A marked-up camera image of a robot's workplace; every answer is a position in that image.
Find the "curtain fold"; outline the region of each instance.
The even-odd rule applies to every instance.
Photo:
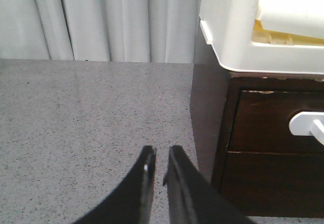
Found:
[[[198,0],[0,0],[0,58],[192,63]]]

